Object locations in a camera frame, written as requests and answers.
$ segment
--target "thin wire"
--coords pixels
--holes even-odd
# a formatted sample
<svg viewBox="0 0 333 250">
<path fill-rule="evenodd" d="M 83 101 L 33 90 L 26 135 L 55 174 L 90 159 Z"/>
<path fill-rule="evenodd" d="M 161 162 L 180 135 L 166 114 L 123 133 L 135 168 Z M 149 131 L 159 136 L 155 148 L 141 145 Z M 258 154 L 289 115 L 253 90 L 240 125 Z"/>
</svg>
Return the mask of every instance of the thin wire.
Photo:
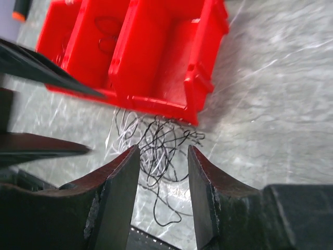
<svg viewBox="0 0 333 250">
<path fill-rule="evenodd" d="M 115 153 L 120 154 L 134 144 L 139 145 L 140 170 L 145 175 L 145 183 L 138 185 L 156 195 L 152 211 L 155 222 L 161 227 L 166 227 L 172 223 L 180 223 L 182 216 L 191 216 L 176 210 L 167 200 L 160 197 L 160 182 L 179 183 L 188 178 L 188 173 L 181 178 L 178 177 L 172 160 L 176 155 L 187 156 L 181 148 L 185 142 L 202 145 L 201 141 L 204 140 L 205 134 L 198 132 L 195 128 L 184 127 L 176 120 L 164 120 L 156 116 L 148 121 L 144 119 L 144 116 L 139 117 L 134 112 L 121 113 L 120 109 L 114 113 L 111 126 L 114 121 L 118 138 L 111 148 Z M 179 220 L 161 223 L 156 216 L 158 201 L 173 211 Z"/>
</svg>

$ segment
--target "gray floor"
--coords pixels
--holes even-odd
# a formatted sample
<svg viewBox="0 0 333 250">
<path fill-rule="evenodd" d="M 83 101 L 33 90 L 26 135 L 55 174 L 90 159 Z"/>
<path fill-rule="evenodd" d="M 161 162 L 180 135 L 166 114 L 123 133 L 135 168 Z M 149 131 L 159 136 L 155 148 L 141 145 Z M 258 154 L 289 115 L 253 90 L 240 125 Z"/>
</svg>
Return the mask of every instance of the gray floor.
<svg viewBox="0 0 333 250">
<path fill-rule="evenodd" d="M 18 41 L 33 48 L 49 1 L 35 0 Z M 333 2 L 232 0 L 230 34 L 214 71 L 215 91 L 200 114 L 210 160 L 255 188 L 269 183 L 332 183 Z M 113 108 L 46 92 L 9 79 L 21 93 L 14 131 L 72 140 L 89 156 L 40 161 L 28 171 L 61 185 L 113 159 L 105 146 Z M 111 132 L 111 139 L 116 133 Z M 178 167 L 186 172 L 186 163 Z M 188 182 L 164 184 L 163 195 L 191 214 Z M 159 227 L 155 197 L 138 188 L 133 225 L 182 248 L 195 249 L 193 219 Z M 161 221 L 177 219 L 163 204 Z"/>
</svg>

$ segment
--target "red storage bin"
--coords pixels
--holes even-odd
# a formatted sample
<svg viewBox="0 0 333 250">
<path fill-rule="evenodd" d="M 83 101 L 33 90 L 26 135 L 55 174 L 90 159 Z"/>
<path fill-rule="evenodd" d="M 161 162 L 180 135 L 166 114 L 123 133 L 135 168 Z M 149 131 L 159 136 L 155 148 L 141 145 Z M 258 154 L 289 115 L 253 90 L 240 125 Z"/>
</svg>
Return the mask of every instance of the red storage bin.
<svg viewBox="0 0 333 250">
<path fill-rule="evenodd" d="M 132 0 L 109 70 L 129 108 L 197 124 L 226 19 L 221 0 Z"/>
<path fill-rule="evenodd" d="M 108 99 L 76 96 L 197 125 L 227 32 L 223 0 L 61 0 L 37 51 Z"/>
</svg>

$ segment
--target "black wire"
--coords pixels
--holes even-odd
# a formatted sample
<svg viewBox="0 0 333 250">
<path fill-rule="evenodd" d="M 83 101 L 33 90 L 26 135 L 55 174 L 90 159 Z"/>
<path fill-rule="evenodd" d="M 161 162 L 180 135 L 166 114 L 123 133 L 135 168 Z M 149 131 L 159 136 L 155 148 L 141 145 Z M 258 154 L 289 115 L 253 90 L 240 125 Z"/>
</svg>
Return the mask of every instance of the black wire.
<svg viewBox="0 0 333 250">
<path fill-rule="evenodd" d="M 133 119 L 133 121 L 129 122 L 129 124 L 126 124 L 126 127 L 124 128 L 124 117 L 126 111 L 123 113 L 123 119 L 121 119 L 120 124 L 118 124 L 119 114 L 120 109 L 118 109 L 115 115 L 115 123 L 118 136 L 120 136 L 120 127 L 123 128 L 124 131 L 128 131 L 129 128 L 137 121 L 137 119 L 139 119 Z M 153 205 L 153 217 L 155 222 L 159 226 L 166 227 L 172 223 L 180 223 L 182 221 L 182 216 L 192 215 L 185 214 L 176 210 L 169 204 L 167 199 L 164 200 L 162 197 L 160 197 L 160 181 L 163 180 L 170 183 L 179 183 L 188 178 L 188 174 L 182 178 L 178 178 L 176 168 L 172 164 L 173 157 L 176 155 L 176 153 L 180 153 L 185 157 L 187 156 L 187 154 L 180 148 L 186 141 L 191 141 L 196 145 L 202 146 L 200 141 L 204 140 L 205 134 L 197 132 L 195 128 L 184 128 L 184 126 L 181 125 L 177 120 L 165 121 L 160 117 L 155 116 L 153 121 L 151 122 L 143 121 L 140 119 L 139 122 L 134 126 L 131 133 L 125 133 L 124 139 L 127 146 L 129 146 L 127 140 L 135 135 L 138 126 L 146 127 L 142 137 L 138 142 L 138 145 L 140 146 L 142 155 L 140 159 L 140 169 L 142 173 L 147 176 L 147 185 L 144 186 L 140 183 L 138 185 L 146 190 L 151 191 L 156 195 Z M 149 155 L 152 156 L 152 159 L 150 159 L 149 166 L 147 166 L 145 164 L 147 159 L 145 159 L 144 156 L 149 151 L 151 151 L 151 154 Z M 152 173 L 152 170 L 156 168 L 158 164 L 159 166 L 156 169 L 157 173 Z M 173 173 L 172 175 L 174 178 L 171 178 L 169 170 L 171 170 L 171 172 Z M 153 179 L 153 184 L 148 184 L 151 179 Z M 169 221 L 165 224 L 160 223 L 156 217 L 156 206 L 158 201 L 161 201 L 170 210 L 172 210 L 179 217 L 179 220 Z"/>
</svg>

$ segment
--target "black metal jaw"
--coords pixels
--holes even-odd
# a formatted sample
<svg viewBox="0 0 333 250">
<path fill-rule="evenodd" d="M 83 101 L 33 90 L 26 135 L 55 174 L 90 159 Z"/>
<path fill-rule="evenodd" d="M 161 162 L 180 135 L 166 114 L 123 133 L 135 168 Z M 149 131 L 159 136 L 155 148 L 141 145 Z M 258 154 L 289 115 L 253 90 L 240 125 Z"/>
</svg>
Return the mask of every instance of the black metal jaw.
<svg viewBox="0 0 333 250">
<path fill-rule="evenodd" d="M 247 186 L 188 150 L 198 249 L 333 249 L 333 185 Z"/>
<path fill-rule="evenodd" d="M 133 146 L 59 189 L 31 192 L 0 184 L 2 249 L 125 249 L 139 158 Z"/>
</svg>

